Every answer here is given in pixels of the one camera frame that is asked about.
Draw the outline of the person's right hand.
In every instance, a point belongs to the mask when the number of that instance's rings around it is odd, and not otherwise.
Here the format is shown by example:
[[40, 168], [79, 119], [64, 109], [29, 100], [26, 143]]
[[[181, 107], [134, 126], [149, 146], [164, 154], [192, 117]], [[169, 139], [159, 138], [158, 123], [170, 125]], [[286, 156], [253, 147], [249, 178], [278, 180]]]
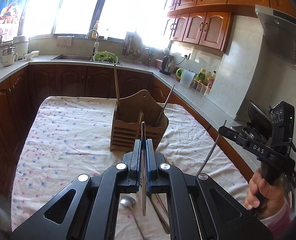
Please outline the person's right hand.
[[249, 189], [244, 199], [244, 206], [248, 210], [260, 208], [262, 212], [258, 218], [264, 219], [277, 214], [284, 207], [284, 189], [282, 182], [270, 185], [262, 178], [261, 169], [258, 168], [249, 181]]

